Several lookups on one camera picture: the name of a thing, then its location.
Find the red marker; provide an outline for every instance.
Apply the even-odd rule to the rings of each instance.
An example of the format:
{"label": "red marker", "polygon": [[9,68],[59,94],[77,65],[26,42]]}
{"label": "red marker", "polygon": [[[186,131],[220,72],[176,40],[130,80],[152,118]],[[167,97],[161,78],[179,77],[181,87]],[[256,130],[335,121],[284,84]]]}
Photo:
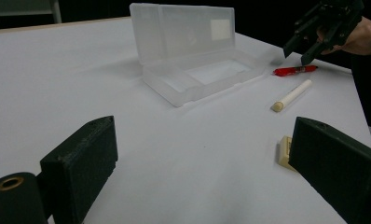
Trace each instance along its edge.
{"label": "red marker", "polygon": [[278,69],[275,69],[275,71],[273,71],[273,74],[275,74],[278,77],[287,77],[287,76],[297,74],[297,73],[313,72],[317,68],[318,66],[316,65],[278,68]]}

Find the table surface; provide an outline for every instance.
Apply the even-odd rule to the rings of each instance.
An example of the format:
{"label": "table surface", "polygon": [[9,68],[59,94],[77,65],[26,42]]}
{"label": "table surface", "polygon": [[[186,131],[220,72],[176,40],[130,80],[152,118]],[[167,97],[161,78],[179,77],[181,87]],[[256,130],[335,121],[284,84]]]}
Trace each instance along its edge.
{"label": "table surface", "polygon": [[[113,115],[119,160],[85,223],[345,223],[277,159],[298,116],[371,147],[350,70],[316,60],[313,73],[275,77],[300,55],[239,34],[236,48],[261,77],[174,107],[142,81],[130,18],[0,32],[0,177],[39,174],[64,139]],[[308,91],[269,109],[305,78]]]}

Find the beige eraser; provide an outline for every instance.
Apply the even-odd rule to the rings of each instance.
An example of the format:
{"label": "beige eraser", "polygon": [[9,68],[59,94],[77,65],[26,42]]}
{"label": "beige eraser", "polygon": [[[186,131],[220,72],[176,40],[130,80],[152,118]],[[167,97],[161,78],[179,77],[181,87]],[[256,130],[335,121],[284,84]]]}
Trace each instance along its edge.
{"label": "beige eraser", "polygon": [[279,149],[279,165],[296,171],[293,166],[288,164],[288,161],[290,159],[290,147],[291,147],[291,140],[292,138],[289,136],[284,136],[281,140],[281,145]]}

